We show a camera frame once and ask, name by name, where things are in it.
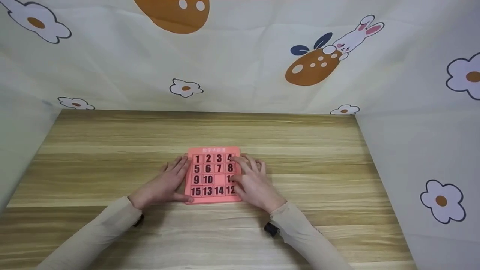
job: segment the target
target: sleeve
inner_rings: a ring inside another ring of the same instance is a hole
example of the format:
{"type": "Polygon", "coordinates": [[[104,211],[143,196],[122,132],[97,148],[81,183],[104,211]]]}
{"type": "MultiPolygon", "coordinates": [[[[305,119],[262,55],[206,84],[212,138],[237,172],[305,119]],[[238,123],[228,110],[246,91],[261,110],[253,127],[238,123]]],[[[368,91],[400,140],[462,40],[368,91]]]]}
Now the sleeve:
{"type": "Polygon", "coordinates": [[[270,218],[285,243],[307,259],[314,270],[353,269],[294,204],[287,202],[270,213],[270,218]]]}
{"type": "Polygon", "coordinates": [[[132,227],[142,216],[127,197],[110,204],[93,221],[65,241],[36,270],[83,270],[102,250],[132,227]]]}

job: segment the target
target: sliding puzzle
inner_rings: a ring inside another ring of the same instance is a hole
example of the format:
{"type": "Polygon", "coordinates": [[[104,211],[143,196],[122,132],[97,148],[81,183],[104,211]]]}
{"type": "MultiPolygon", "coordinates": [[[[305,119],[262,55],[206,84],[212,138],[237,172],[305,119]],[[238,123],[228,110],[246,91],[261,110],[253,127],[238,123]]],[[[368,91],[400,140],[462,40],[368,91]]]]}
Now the sliding puzzle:
{"type": "Polygon", "coordinates": [[[233,175],[241,173],[240,165],[230,160],[235,156],[240,156],[238,147],[189,149],[192,164],[185,180],[185,194],[192,196],[194,202],[188,204],[241,201],[230,180],[233,175]]]}

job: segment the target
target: hand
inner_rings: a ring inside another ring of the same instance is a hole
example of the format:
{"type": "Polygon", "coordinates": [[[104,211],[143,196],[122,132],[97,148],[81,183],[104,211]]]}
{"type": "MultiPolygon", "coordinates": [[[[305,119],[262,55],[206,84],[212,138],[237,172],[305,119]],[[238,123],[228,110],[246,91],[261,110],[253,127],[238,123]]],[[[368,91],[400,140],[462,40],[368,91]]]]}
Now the hand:
{"type": "Polygon", "coordinates": [[[175,192],[189,166],[187,154],[162,166],[159,175],[128,196],[133,207],[143,210],[150,205],[168,201],[193,202],[193,197],[175,192]]]}
{"type": "Polygon", "coordinates": [[[243,201],[259,207],[268,213],[284,205],[287,200],[273,187],[267,177],[266,164],[255,160],[247,154],[242,157],[232,157],[231,160],[240,164],[245,174],[236,174],[231,177],[234,181],[235,191],[243,201]]]}

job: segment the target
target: fabric backdrop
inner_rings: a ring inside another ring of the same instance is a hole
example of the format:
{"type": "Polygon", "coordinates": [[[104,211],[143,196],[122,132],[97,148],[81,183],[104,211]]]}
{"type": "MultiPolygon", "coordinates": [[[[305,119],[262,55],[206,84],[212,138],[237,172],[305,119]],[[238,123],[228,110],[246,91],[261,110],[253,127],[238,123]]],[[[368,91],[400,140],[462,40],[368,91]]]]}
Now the fabric backdrop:
{"type": "Polygon", "coordinates": [[[35,87],[8,84],[55,106],[318,114],[362,113],[460,9],[457,0],[0,3],[1,52],[35,87]]]}

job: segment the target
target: wooden table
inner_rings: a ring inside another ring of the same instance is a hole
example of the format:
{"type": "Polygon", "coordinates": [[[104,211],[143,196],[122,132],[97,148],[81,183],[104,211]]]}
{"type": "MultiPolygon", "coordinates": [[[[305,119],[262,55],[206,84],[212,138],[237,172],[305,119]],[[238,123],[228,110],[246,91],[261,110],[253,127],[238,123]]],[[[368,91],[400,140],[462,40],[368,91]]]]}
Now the wooden table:
{"type": "MultiPolygon", "coordinates": [[[[415,269],[354,117],[64,110],[0,219],[0,269],[30,269],[189,147],[239,146],[356,269],[415,269]]],[[[245,203],[152,207],[93,269],[310,269],[245,203]]]]}

